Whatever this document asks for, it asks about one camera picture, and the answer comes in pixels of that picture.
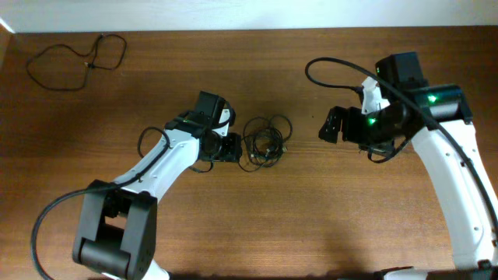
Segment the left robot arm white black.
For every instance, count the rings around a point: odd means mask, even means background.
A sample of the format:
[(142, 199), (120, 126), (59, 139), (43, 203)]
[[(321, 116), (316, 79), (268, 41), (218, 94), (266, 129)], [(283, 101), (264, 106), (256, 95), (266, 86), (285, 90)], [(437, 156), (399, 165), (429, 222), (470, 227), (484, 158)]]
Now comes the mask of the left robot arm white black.
[(112, 279), (168, 279), (154, 260), (157, 209), (174, 181), (198, 161), (236, 163), (241, 136), (221, 96), (201, 91), (193, 110), (159, 130), (158, 143), (128, 172), (86, 189), (75, 237), (75, 263)]

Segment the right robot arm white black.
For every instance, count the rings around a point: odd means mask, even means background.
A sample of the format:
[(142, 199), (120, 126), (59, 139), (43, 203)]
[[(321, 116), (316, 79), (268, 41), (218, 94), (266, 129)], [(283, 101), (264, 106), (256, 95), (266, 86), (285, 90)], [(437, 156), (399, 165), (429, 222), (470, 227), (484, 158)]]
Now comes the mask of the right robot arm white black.
[(333, 107), (320, 139), (355, 143), (375, 163), (386, 163), (412, 145), (430, 176), (451, 238), (454, 269), (412, 266), (376, 271), (374, 279), (495, 279), (497, 197), (483, 166), (473, 115), (455, 84), (430, 86), (415, 52), (392, 54), (369, 72), (333, 58), (366, 76), (352, 91), (360, 107)]

